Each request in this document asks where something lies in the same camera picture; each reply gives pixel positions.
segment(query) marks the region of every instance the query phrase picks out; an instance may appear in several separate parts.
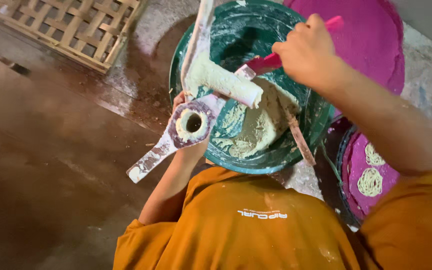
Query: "forearm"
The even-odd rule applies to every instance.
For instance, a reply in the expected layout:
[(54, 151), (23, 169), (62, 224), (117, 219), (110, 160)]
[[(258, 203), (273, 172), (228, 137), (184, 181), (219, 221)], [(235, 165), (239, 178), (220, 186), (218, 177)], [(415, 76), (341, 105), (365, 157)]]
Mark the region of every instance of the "forearm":
[(185, 160), (176, 152), (169, 167), (141, 210), (139, 222), (144, 225), (177, 221), (182, 208), (186, 187), (196, 163)]
[(336, 87), (318, 92), (354, 122), (394, 169), (432, 170), (432, 120), (338, 58)]

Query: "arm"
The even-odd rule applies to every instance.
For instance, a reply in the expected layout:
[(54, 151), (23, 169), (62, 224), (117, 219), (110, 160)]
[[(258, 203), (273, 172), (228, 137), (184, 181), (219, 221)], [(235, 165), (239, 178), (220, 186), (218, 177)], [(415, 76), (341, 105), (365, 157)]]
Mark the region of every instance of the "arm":
[(405, 175), (432, 170), (432, 120), (337, 57), (319, 15), (298, 23), (273, 51), (291, 78), (355, 123), (391, 167)]
[[(184, 102), (181, 92), (174, 98), (174, 109)], [(144, 225), (175, 222), (183, 209), (190, 175), (208, 147), (209, 138), (191, 147), (177, 150), (171, 164), (149, 196), (138, 218)]]

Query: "hand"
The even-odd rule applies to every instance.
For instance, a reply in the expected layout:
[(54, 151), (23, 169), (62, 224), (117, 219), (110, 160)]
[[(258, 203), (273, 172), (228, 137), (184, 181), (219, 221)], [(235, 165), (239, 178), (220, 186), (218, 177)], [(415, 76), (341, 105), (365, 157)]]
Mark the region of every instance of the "hand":
[[(184, 93), (181, 91), (173, 100), (173, 112), (180, 104), (184, 103)], [(174, 159), (179, 159), (183, 164), (195, 166), (208, 149), (209, 136), (202, 142), (176, 151)]]
[(318, 14), (296, 24), (285, 42), (273, 44), (273, 52), (281, 57), (289, 77), (315, 90), (332, 88), (341, 80), (344, 62), (335, 55), (331, 35)]

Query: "orange t-shirt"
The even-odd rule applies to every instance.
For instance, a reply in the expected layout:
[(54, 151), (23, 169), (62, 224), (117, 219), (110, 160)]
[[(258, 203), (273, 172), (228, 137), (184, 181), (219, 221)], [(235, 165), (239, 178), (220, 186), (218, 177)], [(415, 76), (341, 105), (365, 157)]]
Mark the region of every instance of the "orange t-shirt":
[(134, 220), (114, 269), (432, 269), (432, 172), (402, 178), (354, 234), (321, 200), (220, 167), (189, 181), (178, 222)]

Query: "green plastic bowl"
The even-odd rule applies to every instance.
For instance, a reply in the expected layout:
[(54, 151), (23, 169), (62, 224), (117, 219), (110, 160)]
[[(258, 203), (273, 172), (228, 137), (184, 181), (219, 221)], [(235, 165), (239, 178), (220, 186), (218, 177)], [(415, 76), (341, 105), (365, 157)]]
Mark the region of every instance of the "green plastic bowl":
[[(214, 10), (215, 20), (211, 29), (210, 58), (213, 62), (232, 72), (255, 55), (266, 56), (270, 54), (271, 47), (276, 41), (286, 40), (286, 35), (293, 27), (297, 23), (305, 21), (301, 15), (293, 10), (270, 1), (251, 0), (245, 2), (245, 5), (240, 3), (229, 2), (216, 7)], [(181, 65), (193, 28), (194, 24), (184, 33), (174, 52), (169, 76), (169, 87), (173, 89), (169, 95), (171, 102), (182, 91)], [(298, 117), (299, 126), (309, 148), (314, 151), (329, 127), (334, 107), (308, 87), (295, 83), (282, 68), (267, 73), (264, 77), (296, 96), (302, 108)], [(236, 104), (236, 101), (230, 100), (223, 108), (211, 133), (212, 138), (217, 131), (221, 134), (225, 133), (219, 128), (219, 124), (225, 113)], [(236, 135), (236, 133), (225, 134), (225, 138)], [(212, 140), (210, 140), (204, 156), (213, 163), (232, 171), (247, 174), (268, 174), (277, 172), (303, 159), (298, 149), (291, 152), (294, 147), (296, 147), (296, 142), (288, 129), (268, 149), (258, 151), (247, 158), (231, 156), (227, 147), (221, 148)]]

